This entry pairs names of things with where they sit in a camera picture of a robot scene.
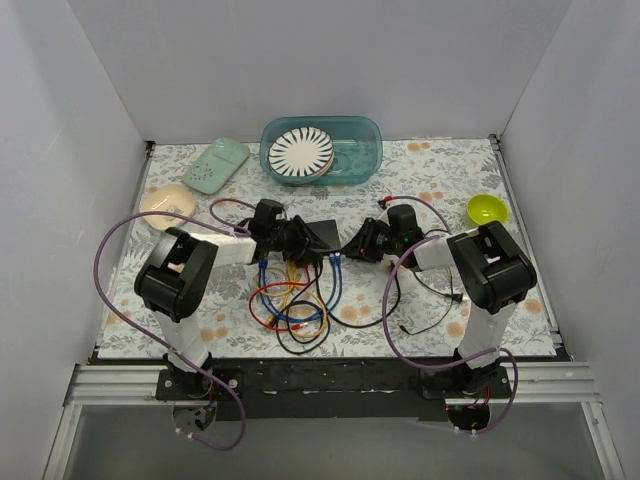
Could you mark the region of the black network switch box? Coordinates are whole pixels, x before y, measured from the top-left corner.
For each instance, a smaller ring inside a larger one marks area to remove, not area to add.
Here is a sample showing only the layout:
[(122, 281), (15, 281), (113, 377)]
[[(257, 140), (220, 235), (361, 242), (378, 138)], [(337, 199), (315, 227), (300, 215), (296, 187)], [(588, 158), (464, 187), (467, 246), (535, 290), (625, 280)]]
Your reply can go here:
[(329, 254), (339, 252), (342, 248), (337, 223), (335, 220), (322, 220), (307, 224), (311, 234), (310, 249)]

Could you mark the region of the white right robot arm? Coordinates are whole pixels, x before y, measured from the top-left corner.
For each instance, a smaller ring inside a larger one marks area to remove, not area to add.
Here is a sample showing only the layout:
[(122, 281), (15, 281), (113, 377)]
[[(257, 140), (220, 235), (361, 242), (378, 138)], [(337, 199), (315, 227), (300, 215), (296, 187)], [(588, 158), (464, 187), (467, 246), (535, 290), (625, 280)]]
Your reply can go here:
[(537, 284), (529, 258), (498, 221), (436, 238), (424, 235), (410, 205), (390, 207), (386, 216), (386, 220), (366, 219), (341, 254), (369, 263), (391, 255), (397, 258), (396, 267), (404, 266), (414, 272), (453, 269), (471, 301), (466, 330), (454, 360), (442, 365), (419, 364), (404, 356), (391, 338), (387, 302), (394, 281), (388, 280), (382, 296), (381, 318), (391, 350), (407, 365), (428, 372), (457, 367), (473, 371), (495, 364), (504, 351), (502, 338), (511, 315)]

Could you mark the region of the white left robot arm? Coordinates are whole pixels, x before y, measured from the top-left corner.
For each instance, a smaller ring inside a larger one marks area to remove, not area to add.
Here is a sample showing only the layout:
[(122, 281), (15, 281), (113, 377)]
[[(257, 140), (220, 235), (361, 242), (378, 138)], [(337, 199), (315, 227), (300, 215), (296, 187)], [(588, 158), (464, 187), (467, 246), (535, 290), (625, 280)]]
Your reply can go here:
[(298, 215), (282, 217), (284, 205), (263, 199), (247, 223), (247, 233), (195, 235), (166, 229), (134, 282), (135, 293), (154, 312), (165, 341), (169, 365), (187, 373), (203, 367), (210, 354), (200, 337), (195, 316), (213, 269), (253, 264), (272, 252), (304, 266), (339, 249), (336, 223), (320, 236)]

